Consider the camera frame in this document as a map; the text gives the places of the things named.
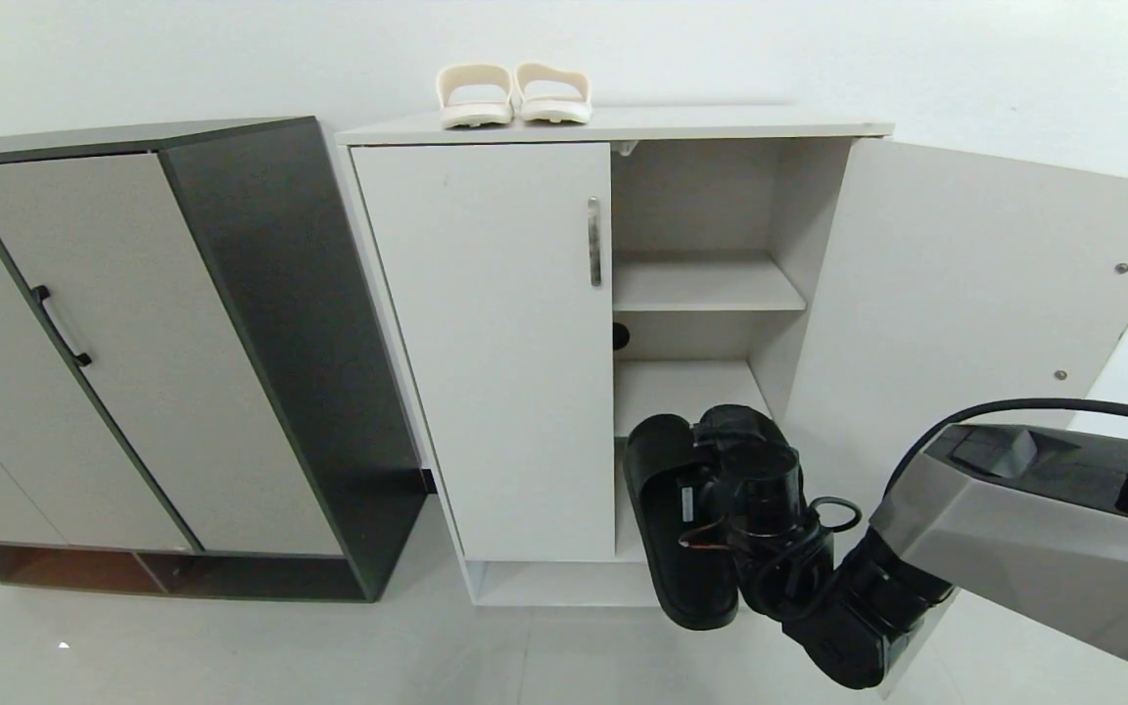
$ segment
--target black cable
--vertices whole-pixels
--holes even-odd
[[[822,504],[835,504],[838,505],[838,508],[851,509],[852,512],[851,520],[835,527],[822,525],[820,522],[820,513],[818,512],[818,510],[816,510]],[[820,600],[827,596],[830,589],[834,588],[834,583],[837,581],[838,576],[838,571],[832,571],[831,573],[829,573],[829,578],[825,581],[825,583],[822,583],[816,590],[816,593],[813,594],[811,601],[809,601],[809,603],[800,608],[800,610],[778,611],[774,607],[768,605],[765,598],[765,590],[764,590],[765,581],[768,580],[769,573],[774,571],[774,567],[783,565],[784,562],[786,562],[790,557],[795,556],[795,554],[800,553],[800,550],[818,545],[821,539],[823,539],[828,535],[831,535],[831,532],[841,532],[846,530],[852,530],[852,528],[858,526],[861,519],[864,518],[863,510],[861,510],[860,506],[856,505],[854,501],[843,500],[841,496],[818,496],[818,499],[811,501],[811,504],[809,504],[809,512],[811,512],[814,526],[805,535],[800,537],[800,539],[796,540],[795,544],[788,545],[786,549],[781,550],[778,554],[776,554],[774,557],[767,561],[765,565],[761,565],[760,570],[756,571],[756,575],[752,576],[751,580],[752,594],[756,599],[756,606],[760,608],[761,615],[765,615],[770,619],[777,619],[778,622],[788,622],[794,619],[802,619],[803,617],[810,616],[811,613],[818,610],[818,608],[820,607]]]
[[[895,466],[895,473],[891,473],[890,482],[887,482],[887,491],[882,492],[882,496],[890,494],[891,487],[895,486],[896,482],[899,482],[899,477],[902,476],[904,470],[908,469],[908,465],[911,464],[914,458],[917,458],[917,452],[920,452],[923,448],[928,446],[928,442],[934,441],[935,437],[943,432],[943,429],[946,426],[958,424],[963,420],[971,420],[975,416],[994,414],[994,412],[1024,412],[1030,409],[1096,412],[1096,414],[1109,414],[1128,418],[1128,405],[1122,405],[1119,402],[1100,402],[1095,400],[1095,398],[999,398],[998,402],[988,402],[986,405],[969,406],[968,409],[955,412],[948,416],[948,418],[932,425],[931,430],[922,434],[922,438],[916,439],[916,442],[909,447],[908,452],[905,452],[899,464]]]
[[[818,518],[820,518],[820,512],[818,512],[818,510],[816,509],[822,504],[832,504],[835,505],[835,508],[851,509],[849,521],[841,522],[841,525],[835,527],[828,527],[825,525],[820,527],[823,528],[823,530],[828,530],[829,532],[843,532],[846,530],[854,530],[854,528],[858,527],[860,519],[864,518],[864,512],[863,510],[860,509],[860,505],[857,505],[854,501],[844,500],[841,499],[841,496],[818,496],[818,499],[813,500],[811,504],[807,505],[807,508],[810,509],[812,512],[816,512],[816,514],[818,514]]]

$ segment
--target cabinet top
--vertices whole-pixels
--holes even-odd
[[[65,159],[156,152],[160,149],[230,138],[244,130],[273,130],[299,122],[316,122],[316,117],[238,117],[223,121],[188,121],[138,125],[100,126],[99,129],[62,130],[0,138],[0,164],[35,159]]]
[[[629,139],[885,138],[895,124],[802,106],[596,107],[590,123],[523,123],[443,130],[438,113],[344,130],[340,144],[501,144]]]

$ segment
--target white floor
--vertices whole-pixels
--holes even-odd
[[[655,610],[475,608],[444,531],[431,500],[369,606],[0,585],[0,705],[879,702],[749,613],[694,634]],[[966,594],[889,702],[1128,705],[1128,664]]]

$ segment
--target white wall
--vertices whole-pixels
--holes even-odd
[[[589,71],[600,106],[801,102],[895,120],[908,142],[1128,175],[1128,3],[1034,0],[0,0],[0,134],[233,115],[340,130],[433,107],[444,63],[525,59]],[[1128,333],[1094,396],[1128,400]]]

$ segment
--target cabinet handle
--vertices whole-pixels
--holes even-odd
[[[46,318],[46,325],[50,326],[51,331],[55,332],[55,337],[58,337],[63,343],[63,347],[68,350],[68,355],[72,358],[72,362],[77,362],[78,368],[88,368],[94,364],[94,358],[90,358],[88,352],[74,352],[72,346],[69,345],[68,338],[63,337],[62,333],[59,333],[59,326],[55,325],[55,318],[50,317],[50,311],[46,309],[46,299],[50,299],[50,290],[45,285],[33,287],[28,290],[28,293],[33,294],[33,300],[37,303],[37,308],[41,308],[41,315]]]
[[[587,203],[587,231],[590,233],[590,285],[603,284],[603,256],[599,254],[599,200]]]

